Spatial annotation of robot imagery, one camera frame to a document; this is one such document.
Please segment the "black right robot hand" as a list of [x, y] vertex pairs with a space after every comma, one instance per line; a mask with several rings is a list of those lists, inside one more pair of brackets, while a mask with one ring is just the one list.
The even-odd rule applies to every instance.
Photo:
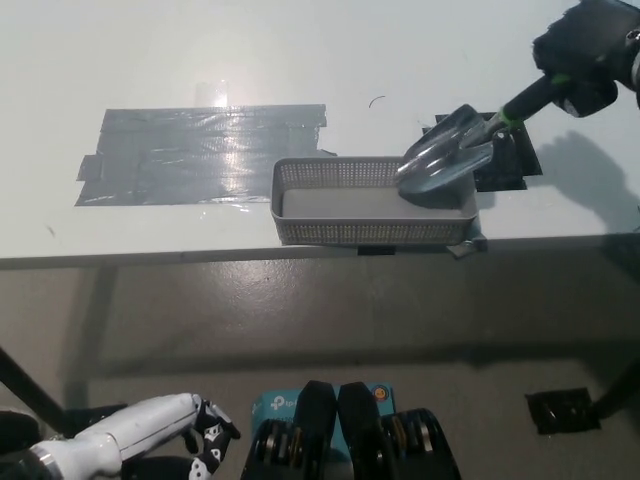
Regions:
[[569, 86], [553, 101], [576, 117], [593, 115], [639, 91], [639, 9], [623, 1], [581, 1], [533, 41], [538, 69]]

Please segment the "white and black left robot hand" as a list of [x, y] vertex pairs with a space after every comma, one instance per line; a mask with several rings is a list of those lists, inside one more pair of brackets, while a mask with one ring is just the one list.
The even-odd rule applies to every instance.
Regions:
[[[182, 437], [191, 459], [144, 456]], [[241, 433], [197, 394], [170, 394], [121, 409], [66, 440], [41, 441], [29, 454], [47, 479], [211, 479]]]

